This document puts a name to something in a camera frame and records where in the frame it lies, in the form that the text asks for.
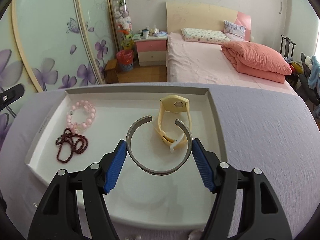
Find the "white mug on nightstand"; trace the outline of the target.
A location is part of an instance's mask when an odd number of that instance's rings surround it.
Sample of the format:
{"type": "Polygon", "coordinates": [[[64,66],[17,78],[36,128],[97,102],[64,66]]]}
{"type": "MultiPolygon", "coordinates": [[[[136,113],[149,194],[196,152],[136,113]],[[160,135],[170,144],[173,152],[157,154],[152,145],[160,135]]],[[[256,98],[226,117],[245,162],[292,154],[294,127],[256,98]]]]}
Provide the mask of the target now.
{"type": "Polygon", "coordinates": [[[148,29],[143,29],[142,30],[142,38],[143,39],[147,39],[147,38],[149,38],[149,30],[148,29]]]}

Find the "white shallow tray box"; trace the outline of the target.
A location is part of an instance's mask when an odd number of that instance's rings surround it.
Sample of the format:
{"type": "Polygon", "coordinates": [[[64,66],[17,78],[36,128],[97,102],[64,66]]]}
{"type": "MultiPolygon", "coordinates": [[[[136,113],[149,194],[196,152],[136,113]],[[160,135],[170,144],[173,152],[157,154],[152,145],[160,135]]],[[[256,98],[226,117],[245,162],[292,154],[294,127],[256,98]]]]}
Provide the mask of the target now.
{"type": "Polygon", "coordinates": [[[159,102],[179,95],[190,103],[189,112],[166,112],[162,129],[173,139],[183,130],[180,120],[190,127],[193,138],[205,149],[226,159],[209,89],[177,86],[116,86],[78,88],[60,92],[44,118],[25,157],[35,176],[48,185],[58,171],[77,172],[100,169],[102,192],[112,219],[150,229],[180,230],[204,226],[214,195],[204,186],[190,146],[171,151],[157,132],[159,102]],[[83,132],[88,147],[71,153],[67,143],[56,144],[67,126],[67,117],[77,122],[87,117],[85,110],[71,107],[88,100],[96,117],[83,132]]]}

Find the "small wooden stool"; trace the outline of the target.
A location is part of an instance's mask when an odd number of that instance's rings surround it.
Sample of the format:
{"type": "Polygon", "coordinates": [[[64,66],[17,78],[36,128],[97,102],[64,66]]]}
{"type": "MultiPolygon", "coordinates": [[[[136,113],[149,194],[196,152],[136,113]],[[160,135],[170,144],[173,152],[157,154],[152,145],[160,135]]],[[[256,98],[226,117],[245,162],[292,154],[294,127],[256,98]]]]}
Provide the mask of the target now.
{"type": "Polygon", "coordinates": [[[117,59],[112,59],[107,62],[107,64],[105,65],[104,74],[106,84],[119,82],[117,76],[117,59]]]}

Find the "floral white pillow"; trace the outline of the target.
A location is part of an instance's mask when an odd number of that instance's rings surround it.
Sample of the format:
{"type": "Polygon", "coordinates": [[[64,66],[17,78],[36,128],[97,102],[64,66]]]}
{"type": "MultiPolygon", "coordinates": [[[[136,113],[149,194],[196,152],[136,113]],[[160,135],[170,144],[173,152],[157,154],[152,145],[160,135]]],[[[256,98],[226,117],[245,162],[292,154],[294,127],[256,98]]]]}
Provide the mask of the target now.
{"type": "Polygon", "coordinates": [[[231,40],[221,31],[183,28],[181,29],[184,40],[187,42],[201,42],[210,44],[223,44],[231,40]]]}

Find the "clear plush toy tube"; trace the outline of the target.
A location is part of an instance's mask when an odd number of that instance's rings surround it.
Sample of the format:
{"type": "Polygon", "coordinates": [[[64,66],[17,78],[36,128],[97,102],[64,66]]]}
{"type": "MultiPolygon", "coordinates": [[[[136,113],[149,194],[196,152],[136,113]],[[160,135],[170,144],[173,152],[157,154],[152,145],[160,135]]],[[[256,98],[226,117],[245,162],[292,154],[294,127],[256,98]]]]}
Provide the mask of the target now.
{"type": "Polygon", "coordinates": [[[129,12],[129,0],[113,0],[113,18],[120,50],[130,50],[134,42],[132,20],[129,12]]]}

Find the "pink white nightstand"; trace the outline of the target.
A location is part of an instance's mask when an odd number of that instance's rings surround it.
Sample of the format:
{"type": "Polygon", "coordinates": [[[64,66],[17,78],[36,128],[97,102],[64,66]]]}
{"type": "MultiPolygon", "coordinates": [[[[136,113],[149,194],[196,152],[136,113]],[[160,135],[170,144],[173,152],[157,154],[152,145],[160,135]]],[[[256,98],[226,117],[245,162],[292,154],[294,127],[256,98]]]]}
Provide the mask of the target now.
{"type": "Polygon", "coordinates": [[[141,38],[135,41],[135,45],[141,67],[166,65],[167,35],[141,38]]]}

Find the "light purple pillow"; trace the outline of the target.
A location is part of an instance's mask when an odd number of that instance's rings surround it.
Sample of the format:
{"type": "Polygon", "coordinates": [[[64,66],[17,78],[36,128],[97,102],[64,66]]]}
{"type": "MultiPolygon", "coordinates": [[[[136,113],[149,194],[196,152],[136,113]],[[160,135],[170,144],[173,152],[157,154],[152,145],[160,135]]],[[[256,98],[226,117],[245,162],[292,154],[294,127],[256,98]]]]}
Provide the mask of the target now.
{"type": "Polygon", "coordinates": [[[244,41],[246,27],[224,20],[224,34],[231,41],[244,41]]]}

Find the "bed with pink sheet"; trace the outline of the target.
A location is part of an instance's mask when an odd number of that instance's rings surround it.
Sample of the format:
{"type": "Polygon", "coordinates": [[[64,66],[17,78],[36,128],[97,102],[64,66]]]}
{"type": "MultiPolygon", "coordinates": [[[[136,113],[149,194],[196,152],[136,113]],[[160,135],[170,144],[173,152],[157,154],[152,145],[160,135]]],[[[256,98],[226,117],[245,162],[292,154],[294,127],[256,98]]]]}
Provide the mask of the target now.
{"type": "Polygon", "coordinates": [[[222,44],[187,42],[181,29],[221,31],[224,20],[246,27],[245,40],[252,42],[251,16],[243,12],[204,3],[167,2],[167,81],[259,88],[295,94],[285,80],[277,83],[239,73],[225,57],[222,44]]]}

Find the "dark wooden chair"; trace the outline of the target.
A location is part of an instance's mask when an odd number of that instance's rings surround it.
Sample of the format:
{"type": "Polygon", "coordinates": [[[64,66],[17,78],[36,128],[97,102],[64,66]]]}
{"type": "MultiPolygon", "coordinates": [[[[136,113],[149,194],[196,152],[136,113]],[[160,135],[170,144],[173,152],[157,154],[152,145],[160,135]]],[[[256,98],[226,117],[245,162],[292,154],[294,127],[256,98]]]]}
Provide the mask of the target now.
{"type": "Polygon", "coordinates": [[[283,55],[283,57],[293,57],[295,46],[295,42],[293,42],[289,37],[281,34],[280,54],[283,55]]]}

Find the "red mesh trash bin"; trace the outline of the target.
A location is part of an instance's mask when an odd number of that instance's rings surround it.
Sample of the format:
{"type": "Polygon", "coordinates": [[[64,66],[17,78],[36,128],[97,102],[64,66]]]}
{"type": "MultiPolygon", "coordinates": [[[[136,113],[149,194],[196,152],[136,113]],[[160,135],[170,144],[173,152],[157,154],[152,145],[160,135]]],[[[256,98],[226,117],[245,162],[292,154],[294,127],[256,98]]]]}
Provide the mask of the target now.
{"type": "Polygon", "coordinates": [[[116,57],[122,72],[133,70],[134,52],[131,49],[119,51],[116,57]]]}

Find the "blue plush robe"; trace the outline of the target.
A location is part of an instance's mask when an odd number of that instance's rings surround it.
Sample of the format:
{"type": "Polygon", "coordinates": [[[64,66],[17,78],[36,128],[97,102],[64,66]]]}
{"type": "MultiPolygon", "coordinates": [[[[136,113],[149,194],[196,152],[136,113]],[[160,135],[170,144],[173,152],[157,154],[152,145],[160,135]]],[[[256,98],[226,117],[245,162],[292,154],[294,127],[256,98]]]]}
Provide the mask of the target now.
{"type": "Polygon", "coordinates": [[[308,79],[310,89],[317,89],[319,93],[319,62],[316,58],[313,59],[312,70],[308,79]]]}

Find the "folded salmon pink quilt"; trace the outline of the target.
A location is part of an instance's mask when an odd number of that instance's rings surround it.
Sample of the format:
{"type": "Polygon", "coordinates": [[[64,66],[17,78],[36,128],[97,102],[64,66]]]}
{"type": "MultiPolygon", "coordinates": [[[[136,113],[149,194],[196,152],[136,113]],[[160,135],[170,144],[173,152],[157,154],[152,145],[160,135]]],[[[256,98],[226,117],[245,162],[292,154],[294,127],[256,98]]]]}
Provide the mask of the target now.
{"type": "Polygon", "coordinates": [[[268,46],[247,41],[231,41],[223,43],[221,50],[239,73],[277,83],[284,83],[285,77],[292,74],[290,65],[268,46]]]}

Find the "floral sliding wardrobe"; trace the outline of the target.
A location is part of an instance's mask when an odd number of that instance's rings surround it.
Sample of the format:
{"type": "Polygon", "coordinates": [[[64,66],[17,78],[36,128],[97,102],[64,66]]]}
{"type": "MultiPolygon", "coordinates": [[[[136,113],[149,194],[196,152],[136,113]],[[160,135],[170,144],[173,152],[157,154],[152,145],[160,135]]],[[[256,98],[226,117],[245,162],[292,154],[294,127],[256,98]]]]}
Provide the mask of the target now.
{"type": "Polygon", "coordinates": [[[109,0],[12,0],[1,18],[1,91],[25,93],[1,111],[4,140],[37,92],[107,83],[116,45],[109,0]]]}

